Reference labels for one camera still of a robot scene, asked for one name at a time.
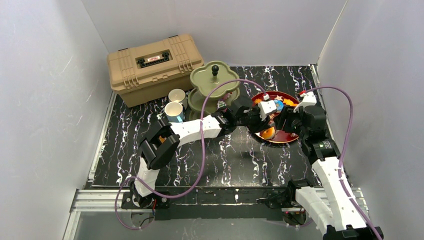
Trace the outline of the purple frosted cake slice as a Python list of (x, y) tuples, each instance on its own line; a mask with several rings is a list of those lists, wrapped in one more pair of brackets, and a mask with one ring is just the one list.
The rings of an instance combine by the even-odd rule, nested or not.
[(217, 110), (216, 110), (217, 112), (225, 112), (227, 110), (227, 108), (228, 108), (228, 106), (224, 101), (219, 100), (217, 102)]

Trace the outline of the red round lacquer tray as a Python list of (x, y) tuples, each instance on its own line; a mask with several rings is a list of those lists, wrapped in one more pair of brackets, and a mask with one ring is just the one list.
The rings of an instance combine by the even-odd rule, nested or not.
[[(274, 118), (281, 113), (281, 111), (283, 110), (283, 107), (296, 107), (299, 104), (299, 101), (295, 97), (280, 91), (267, 91), (267, 94), (269, 95), (269, 99), (274, 100), (277, 106), (277, 112), (272, 113), (269, 116), (270, 124), (272, 125), (272, 127), (275, 127)], [(274, 138), (268, 139), (268, 140), (260, 137), (259, 136), (260, 132), (257, 132), (257, 133), (251, 132), (250, 134), (254, 138), (256, 138), (258, 141), (263, 141), (264, 143), (270, 143), (270, 144), (286, 144), (298, 139), (298, 136), (295, 133), (287, 133), (283, 130), (277, 129), (276, 127), (275, 129), (276, 129), (276, 134)]]

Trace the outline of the green three-tier serving stand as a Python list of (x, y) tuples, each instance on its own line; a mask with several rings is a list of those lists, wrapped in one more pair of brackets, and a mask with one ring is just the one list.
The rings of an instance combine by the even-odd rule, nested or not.
[(200, 118), (206, 96), (223, 83), (226, 84), (214, 91), (208, 98), (203, 115), (207, 116), (214, 113), (217, 110), (218, 101), (224, 101), (227, 106), (230, 106), (240, 96), (240, 82), (228, 83), (228, 81), (238, 78), (239, 75), (231, 70), (228, 64), (219, 60), (210, 61), (206, 65), (193, 70), (190, 74), (190, 82), (194, 89), (187, 97), (190, 107), (188, 119), (192, 121)]

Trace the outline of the orange glazed donut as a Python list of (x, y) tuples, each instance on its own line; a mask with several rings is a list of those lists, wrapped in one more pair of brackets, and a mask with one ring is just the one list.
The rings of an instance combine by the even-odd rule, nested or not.
[(259, 136), (265, 140), (271, 140), (276, 135), (275, 127), (270, 127), (266, 130), (263, 130), (259, 133)]

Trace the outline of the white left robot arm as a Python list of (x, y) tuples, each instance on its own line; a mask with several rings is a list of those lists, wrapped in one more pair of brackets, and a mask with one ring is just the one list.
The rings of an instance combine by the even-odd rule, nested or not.
[(141, 138), (138, 150), (139, 170), (130, 183), (133, 201), (144, 205), (155, 190), (161, 168), (169, 164), (177, 148), (198, 140), (215, 139), (244, 126), (251, 133), (271, 127), (271, 115), (278, 111), (274, 100), (263, 100), (253, 106), (240, 104), (223, 106), (203, 119), (186, 122), (157, 120)]

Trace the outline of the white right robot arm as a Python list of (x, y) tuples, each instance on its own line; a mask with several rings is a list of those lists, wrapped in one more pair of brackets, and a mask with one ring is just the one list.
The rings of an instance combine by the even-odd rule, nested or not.
[(382, 240), (383, 231), (374, 226), (359, 207), (343, 173), (341, 154), (327, 136), (325, 110), (317, 105), (285, 106), (275, 125), (296, 134), (301, 149), (318, 175), (328, 202), (325, 203), (306, 179), (288, 183), (292, 202), (304, 208), (324, 240)]

